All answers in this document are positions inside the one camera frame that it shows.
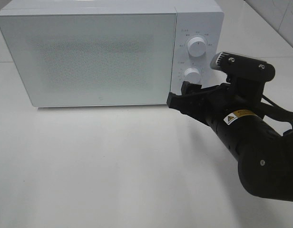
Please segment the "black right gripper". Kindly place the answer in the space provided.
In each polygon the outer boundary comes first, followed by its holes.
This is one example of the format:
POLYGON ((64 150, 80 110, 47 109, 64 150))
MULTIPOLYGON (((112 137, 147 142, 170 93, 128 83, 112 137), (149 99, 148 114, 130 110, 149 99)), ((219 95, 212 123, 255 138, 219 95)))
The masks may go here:
POLYGON ((181 95, 169 93, 166 104, 182 114, 198 114, 198 120, 216 133, 254 131, 263 124, 264 113, 257 110, 264 91, 264 81, 232 77, 229 83, 202 88, 184 81, 181 95))

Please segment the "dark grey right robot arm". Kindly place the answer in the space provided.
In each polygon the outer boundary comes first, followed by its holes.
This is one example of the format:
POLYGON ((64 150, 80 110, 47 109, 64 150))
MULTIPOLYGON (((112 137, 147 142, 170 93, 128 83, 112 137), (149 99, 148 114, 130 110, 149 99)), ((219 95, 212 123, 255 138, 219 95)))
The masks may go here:
POLYGON ((293 201, 293 131, 280 135, 229 84, 202 88, 184 82, 169 108, 209 126, 237 161, 240 182, 253 196, 293 201))

